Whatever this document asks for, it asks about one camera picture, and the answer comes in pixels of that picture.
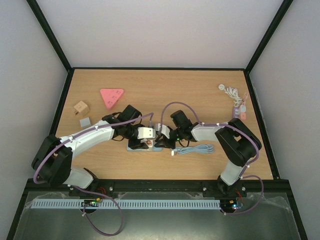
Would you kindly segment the beige dragon cube plug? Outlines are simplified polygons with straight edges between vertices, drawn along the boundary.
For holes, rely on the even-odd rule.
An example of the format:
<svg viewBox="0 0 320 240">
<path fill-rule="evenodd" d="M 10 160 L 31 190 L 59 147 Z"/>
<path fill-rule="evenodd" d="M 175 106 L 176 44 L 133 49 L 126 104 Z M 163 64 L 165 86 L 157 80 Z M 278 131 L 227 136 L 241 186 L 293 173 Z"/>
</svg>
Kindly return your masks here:
<svg viewBox="0 0 320 240">
<path fill-rule="evenodd" d="M 75 116 L 85 116 L 89 112 L 89 106 L 82 100 L 73 106 L 73 113 Z"/>
</svg>

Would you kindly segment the pink triangular power strip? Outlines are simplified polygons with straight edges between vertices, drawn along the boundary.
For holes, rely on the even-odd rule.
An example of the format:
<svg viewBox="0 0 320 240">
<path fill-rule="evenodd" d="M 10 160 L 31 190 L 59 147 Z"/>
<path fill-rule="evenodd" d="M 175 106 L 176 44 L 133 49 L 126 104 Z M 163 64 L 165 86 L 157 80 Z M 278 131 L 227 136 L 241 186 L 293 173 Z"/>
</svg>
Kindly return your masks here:
<svg viewBox="0 0 320 240">
<path fill-rule="evenodd" d="M 100 89 L 100 95 L 103 99 L 105 107 L 111 110 L 118 100 L 123 96 L 124 89 L 122 88 L 102 88 Z"/>
</svg>

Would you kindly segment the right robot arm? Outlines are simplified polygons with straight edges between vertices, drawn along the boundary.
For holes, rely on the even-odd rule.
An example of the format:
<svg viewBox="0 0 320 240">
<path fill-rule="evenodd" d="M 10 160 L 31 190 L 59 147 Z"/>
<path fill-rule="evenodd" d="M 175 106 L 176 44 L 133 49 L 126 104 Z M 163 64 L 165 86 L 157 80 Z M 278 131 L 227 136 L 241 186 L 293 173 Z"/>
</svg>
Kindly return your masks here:
<svg viewBox="0 0 320 240">
<path fill-rule="evenodd" d="M 182 110 L 174 112 L 170 117 L 176 128 L 172 129 L 161 123 L 155 124 L 158 135 L 155 147 L 174 150 L 180 140 L 219 142 L 228 162 L 217 178 L 217 188 L 224 196 L 233 193 L 236 183 L 249 167 L 250 161 L 259 157 L 262 148 L 260 140 L 239 118 L 225 123 L 192 123 Z"/>
</svg>

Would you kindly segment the light blue power strip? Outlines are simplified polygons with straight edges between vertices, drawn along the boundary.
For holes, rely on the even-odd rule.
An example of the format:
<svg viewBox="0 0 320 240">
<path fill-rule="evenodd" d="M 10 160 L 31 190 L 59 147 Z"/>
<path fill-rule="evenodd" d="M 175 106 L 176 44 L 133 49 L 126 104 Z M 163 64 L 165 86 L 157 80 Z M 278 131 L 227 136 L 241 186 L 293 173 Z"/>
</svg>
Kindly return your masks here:
<svg viewBox="0 0 320 240">
<path fill-rule="evenodd" d="M 157 148 L 157 147 L 151 147 L 149 149 L 140 149 L 140 150 L 132 150 L 132 149 L 129 149 L 129 145 L 127 145 L 127 151 L 129 152 L 161 152 L 163 149 L 162 148 Z"/>
</svg>

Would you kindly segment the white 66W USB charger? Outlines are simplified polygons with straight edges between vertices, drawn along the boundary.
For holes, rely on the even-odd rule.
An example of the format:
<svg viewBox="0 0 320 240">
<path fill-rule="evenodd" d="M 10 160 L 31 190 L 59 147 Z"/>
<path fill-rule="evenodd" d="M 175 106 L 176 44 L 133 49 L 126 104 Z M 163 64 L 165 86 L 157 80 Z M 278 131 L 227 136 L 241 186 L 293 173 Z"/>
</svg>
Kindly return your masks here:
<svg viewBox="0 0 320 240">
<path fill-rule="evenodd" d="M 79 123 L 80 123 L 80 127 L 82 129 L 86 129 L 92 125 L 89 117 L 85 117 L 85 118 L 80 119 Z"/>
</svg>

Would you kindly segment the white cube plug red pattern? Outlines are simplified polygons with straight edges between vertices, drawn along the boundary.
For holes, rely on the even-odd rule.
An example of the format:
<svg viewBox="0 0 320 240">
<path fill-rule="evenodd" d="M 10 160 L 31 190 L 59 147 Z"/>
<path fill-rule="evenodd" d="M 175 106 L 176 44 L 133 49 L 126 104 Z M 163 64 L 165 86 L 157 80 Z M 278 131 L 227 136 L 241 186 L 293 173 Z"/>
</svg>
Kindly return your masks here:
<svg viewBox="0 0 320 240">
<path fill-rule="evenodd" d="M 144 139 L 144 143 L 149 147 L 153 147 L 153 140 L 152 139 Z"/>
</svg>

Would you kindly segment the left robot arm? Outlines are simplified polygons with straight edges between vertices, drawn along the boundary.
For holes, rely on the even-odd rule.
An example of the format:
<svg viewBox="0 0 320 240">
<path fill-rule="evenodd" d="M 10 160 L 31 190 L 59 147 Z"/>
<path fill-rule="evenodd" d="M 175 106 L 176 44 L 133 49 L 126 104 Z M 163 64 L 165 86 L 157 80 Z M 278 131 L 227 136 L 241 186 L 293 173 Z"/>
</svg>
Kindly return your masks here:
<svg viewBox="0 0 320 240">
<path fill-rule="evenodd" d="M 33 182 L 47 183 L 50 187 L 64 184 L 88 188 L 96 177 L 86 168 L 73 167 L 72 161 L 86 150 L 118 136 L 127 139 L 132 150 L 148 149 L 145 141 L 153 139 L 156 132 L 151 125 L 140 123 L 144 118 L 140 111 L 128 105 L 122 112 L 106 115 L 77 133 L 63 137 L 47 136 L 31 163 L 35 171 Z"/>
</svg>

